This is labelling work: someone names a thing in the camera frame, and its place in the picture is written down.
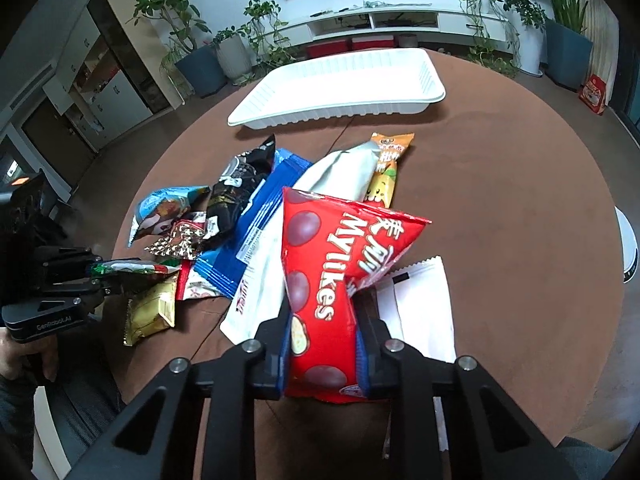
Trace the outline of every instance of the red bag on floor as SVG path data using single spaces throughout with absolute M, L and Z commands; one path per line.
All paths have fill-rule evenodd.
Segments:
M 595 74 L 591 74 L 591 77 L 587 83 L 580 90 L 580 99 L 591 108 L 593 112 L 598 115 L 602 115 L 604 112 L 604 100 L 607 96 L 607 85 Z
M 384 276 L 425 218 L 284 189 L 282 264 L 293 318 L 286 394 L 328 402 L 362 397 L 351 297 Z

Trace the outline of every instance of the round table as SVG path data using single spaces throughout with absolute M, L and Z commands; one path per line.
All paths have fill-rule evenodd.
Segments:
M 145 256 L 152 237 L 126 248 L 133 207 L 145 195 L 165 186 L 212 184 L 231 156 L 271 133 L 277 146 L 316 161 L 374 131 L 415 132 L 399 164 L 393 207 L 433 224 L 399 266 L 442 256 L 458 355 L 475 356 L 556 444 L 591 399 L 620 317 L 614 204 L 590 153 L 548 105 L 481 66 L 430 56 L 447 96 L 421 114 L 251 130 L 226 124 L 251 87 L 224 99 L 148 174 L 113 256 Z M 176 330 L 112 358 L 124 399 L 175 356 L 203 361 L 229 348 L 217 328 L 227 307 L 222 298 L 183 303 Z M 380 474 L 386 428 L 380 405 L 287 399 L 259 402 L 256 413 L 259 478 L 294 478 L 302 469 L 317 471 L 318 478 L 362 475 L 364 462 L 356 468 L 355 458 L 369 460 L 365 468 Z

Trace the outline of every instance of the blue snack package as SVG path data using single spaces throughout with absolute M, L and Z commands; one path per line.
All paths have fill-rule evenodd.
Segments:
M 196 259 L 194 270 L 224 296 L 232 298 L 238 290 L 260 233 L 282 203 L 282 188 L 293 186 L 309 167 L 308 160 L 288 150 L 276 150 L 273 172 L 252 194 L 236 224 L 234 236 Z
M 195 200 L 209 191 L 209 186 L 186 186 L 163 187 L 149 193 L 136 206 L 128 246 L 143 236 L 168 232 Z

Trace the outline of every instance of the curtain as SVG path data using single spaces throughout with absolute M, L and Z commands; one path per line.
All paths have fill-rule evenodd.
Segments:
M 583 34 L 593 41 L 591 60 L 587 77 L 597 75 L 607 84 L 605 104 L 609 103 L 613 92 L 618 66 L 618 19 L 604 0 L 581 0 L 588 2 L 584 16 L 586 30 Z

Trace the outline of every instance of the bolt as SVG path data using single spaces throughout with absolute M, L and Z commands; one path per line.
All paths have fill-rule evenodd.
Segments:
M 187 369 L 189 362 L 184 357 L 177 357 L 169 363 L 169 370 L 174 374 L 179 374 Z
M 458 366 L 464 371 L 469 372 L 478 366 L 478 361 L 473 359 L 470 355 L 463 355 L 458 359 Z
M 248 339 L 244 343 L 242 343 L 242 350 L 247 352 L 248 354 L 252 354 L 257 352 L 262 344 L 257 339 Z
M 404 343 L 399 339 L 387 339 L 385 341 L 385 348 L 390 352 L 399 352 L 404 349 Z

